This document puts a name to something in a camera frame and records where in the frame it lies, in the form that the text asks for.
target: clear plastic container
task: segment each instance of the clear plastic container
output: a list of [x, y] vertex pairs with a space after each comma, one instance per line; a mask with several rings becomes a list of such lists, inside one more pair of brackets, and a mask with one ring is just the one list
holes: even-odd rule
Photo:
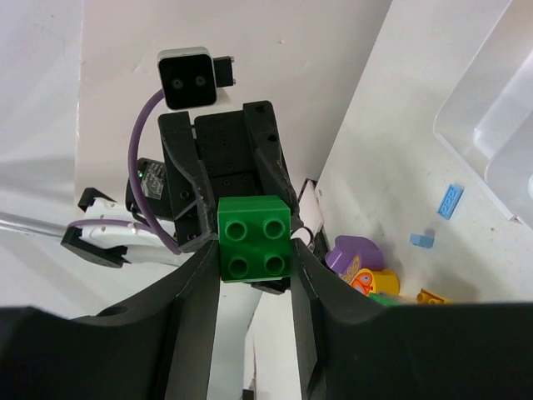
[[533, 7], [510, 2], [436, 116], [435, 135], [509, 218], [533, 228]]

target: green duplo block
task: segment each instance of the green duplo block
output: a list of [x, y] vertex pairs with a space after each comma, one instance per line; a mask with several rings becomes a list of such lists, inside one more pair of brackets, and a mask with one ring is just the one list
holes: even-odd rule
[[222, 281], [290, 275], [291, 210], [278, 196], [222, 197], [218, 237]]

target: blue lego piece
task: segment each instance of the blue lego piece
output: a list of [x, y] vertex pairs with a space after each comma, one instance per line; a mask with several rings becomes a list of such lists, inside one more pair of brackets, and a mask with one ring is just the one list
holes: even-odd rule
[[409, 241], [415, 246], [421, 248], [432, 248], [433, 243], [435, 242], [435, 238], [431, 236], [417, 235], [416, 233], [412, 233]]
[[465, 189], [463, 189], [461, 186], [450, 185], [446, 191], [446, 194], [444, 195], [444, 198], [442, 199], [441, 206], [439, 207], [439, 211], [437, 213], [444, 219], [450, 219], [451, 214], [453, 214], [454, 210], [456, 209], [457, 203], [459, 202], [461, 194], [463, 194], [464, 190]]

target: metal rod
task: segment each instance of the metal rod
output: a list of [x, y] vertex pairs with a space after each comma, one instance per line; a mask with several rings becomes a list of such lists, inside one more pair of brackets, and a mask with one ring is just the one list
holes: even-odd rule
[[31, 236], [62, 238], [66, 228], [55, 223], [0, 212], [0, 230]]

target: yellow toy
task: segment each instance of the yellow toy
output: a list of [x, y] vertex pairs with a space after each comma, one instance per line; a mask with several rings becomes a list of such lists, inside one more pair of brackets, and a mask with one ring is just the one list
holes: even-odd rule
[[428, 290], [420, 289], [420, 293], [416, 295], [416, 302], [418, 304], [450, 304], [452, 301], [446, 297], [438, 296]]
[[400, 281], [390, 269], [371, 271], [363, 268], [359, 270], [351, 285], [365, 296], [368, 296], [368, 293], [397, 295], [400, 292]]

